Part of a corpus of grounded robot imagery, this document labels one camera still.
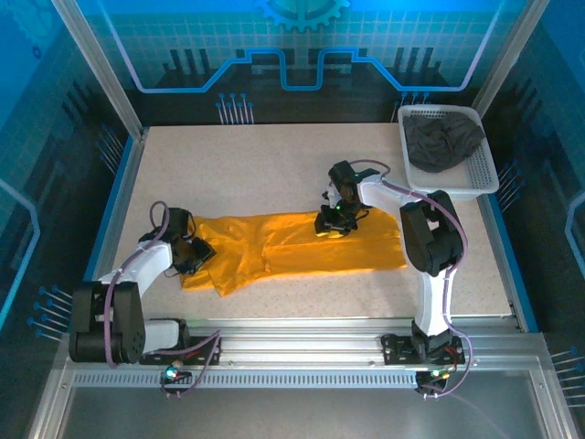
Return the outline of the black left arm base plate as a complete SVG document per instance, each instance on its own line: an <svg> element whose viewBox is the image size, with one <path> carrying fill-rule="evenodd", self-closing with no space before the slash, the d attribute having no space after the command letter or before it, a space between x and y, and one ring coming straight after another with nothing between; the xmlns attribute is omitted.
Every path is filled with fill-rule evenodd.
<svg viewBox="0 0 585 439"><path fill-rule="evenodd" d="M221 339L218 341L214 350L212 350L215 341L211 339L205 345L202 345L198 349L194 349L184 354L173 354L173 355L160 355L160 354L148 354L144 355L139 359L141 365L147 366L168 366L174 361L180 361L187 366L203 366L207 360L209 354L211 354L211 360L209 361L210 366L217 366L220 360L221 354Z"/></svg>

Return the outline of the grey metal panel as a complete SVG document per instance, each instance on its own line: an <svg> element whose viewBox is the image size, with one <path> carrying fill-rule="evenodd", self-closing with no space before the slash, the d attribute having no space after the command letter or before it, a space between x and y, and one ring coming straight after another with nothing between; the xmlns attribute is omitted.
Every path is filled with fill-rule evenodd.
<svg viewBox="0 0 585 439"><path fill-rule="evenodd" d="M585 439L540 360L480 368L434 399L406 389L76 388L53 369L26 439Z"/></svg>

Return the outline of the aluminium mounting rail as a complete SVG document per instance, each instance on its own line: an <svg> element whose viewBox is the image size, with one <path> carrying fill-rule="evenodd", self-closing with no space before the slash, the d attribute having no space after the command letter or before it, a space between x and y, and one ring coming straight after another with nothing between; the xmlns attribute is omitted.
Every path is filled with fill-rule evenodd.
<svg viewBox="0 0 585 439"><path fill-rule="evenodd" d="M404 318L210 319L186 325L194 345L221 339L222 367L380 366L380 338L411 335L411 322ZM466 317L456 327L475 368L508 369L514 361L548 360L543 335L518 331L511 316Z"/></svg>

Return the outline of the small LED circuit board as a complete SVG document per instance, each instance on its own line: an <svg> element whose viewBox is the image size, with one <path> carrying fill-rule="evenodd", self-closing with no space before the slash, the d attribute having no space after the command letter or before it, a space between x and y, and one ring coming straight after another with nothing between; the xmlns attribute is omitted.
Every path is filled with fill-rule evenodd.
<svg viewBox="0 0 585 439"><path fill-rule="evenodd" d="M423 396L439 395L445 391L450 375L451 373L444 369L417 371L415 391Z"/></svg>
<svg viewBox="0 0 585 439"><path fill-rule="evenodd" d="M161 387L163 389L172 386L187 385L192 378L192 373L183 370L184 364L181 361L175 361L168 366L161 376Z"/></svg>

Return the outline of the white perforated plastic basket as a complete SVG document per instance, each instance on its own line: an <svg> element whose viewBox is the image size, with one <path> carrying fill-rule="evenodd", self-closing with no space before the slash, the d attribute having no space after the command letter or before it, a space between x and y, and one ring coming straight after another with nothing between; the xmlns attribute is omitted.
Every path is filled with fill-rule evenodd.
<svg viewBox="0 0 585 439"><path fill-rule="evenodd" d="M440 120L452 112L465 114L480 128L483 127L479 114L470 107L446 104L416 104L404 105L398 109L399 136L408 185L419 192L432 192L442 189L453 200L461 201L495 193L499 189L499 180L486 138L482 140L479 147L470 157L457 166L440 173L425 172L410 162L404 119L417 115L425 117L427 120Z"/></svg>

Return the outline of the aluminium frame post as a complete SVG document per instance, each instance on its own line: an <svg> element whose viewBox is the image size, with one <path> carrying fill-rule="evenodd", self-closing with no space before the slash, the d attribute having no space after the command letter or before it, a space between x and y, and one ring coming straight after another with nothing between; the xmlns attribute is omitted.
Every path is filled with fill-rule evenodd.
<svg viewBox="0 0 585 439"><path fill-rule="evenodd" d="M142 142L144 138L143 124L77 2L75 0L50 1L128 134L134 141Z"/></svg>
<svg viewBox="0 0 585 439"><path fill-rule="evenodd" d="M522 50L547 9L549 2L550 0L526 0L526 4L515 22L509 38L499 52L484 84L473 101L472 107L481 118L484 118L487 114L495 96L500 91L511 69L517 63Z"/></svg>

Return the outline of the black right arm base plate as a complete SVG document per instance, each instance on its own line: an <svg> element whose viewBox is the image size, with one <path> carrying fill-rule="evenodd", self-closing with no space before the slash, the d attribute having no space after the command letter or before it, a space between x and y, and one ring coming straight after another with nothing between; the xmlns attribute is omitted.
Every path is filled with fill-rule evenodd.
<svg viewBox="0 0 585 439"><path fill-rule="evenodd" d="M463 365L461 339L450 331L434 337L386 334L380 338L384 363L390 365Z"/></svg>

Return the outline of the yellow t-shirt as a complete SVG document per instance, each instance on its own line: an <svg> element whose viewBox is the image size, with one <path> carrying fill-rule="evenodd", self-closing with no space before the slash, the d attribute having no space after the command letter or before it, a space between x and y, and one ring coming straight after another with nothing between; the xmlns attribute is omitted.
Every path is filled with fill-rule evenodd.
<svg viewBox="0 0 585 439"><path fill-rule="evenodd" d="M221 296L262 279L308 274L385 271L407 266L399 225L372 209L358 229L343 236L317 233L315 212L208 219L196 217L196 236L216 255L194 274L180 277L182 289L213 288Z"/></svg>

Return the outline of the dark grey t-shirt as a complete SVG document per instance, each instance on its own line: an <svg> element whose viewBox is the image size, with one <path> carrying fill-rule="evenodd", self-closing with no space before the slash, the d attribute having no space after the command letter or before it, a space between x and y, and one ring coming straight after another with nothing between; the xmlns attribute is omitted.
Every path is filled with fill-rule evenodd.
<svg viewBox="0 0 585 439"><path fill-rule="evenodd" d="M432 174L458 166L485 139L483 128L462 112L447 112L442 118L407 116L403 128L410 163Z"/></svg>

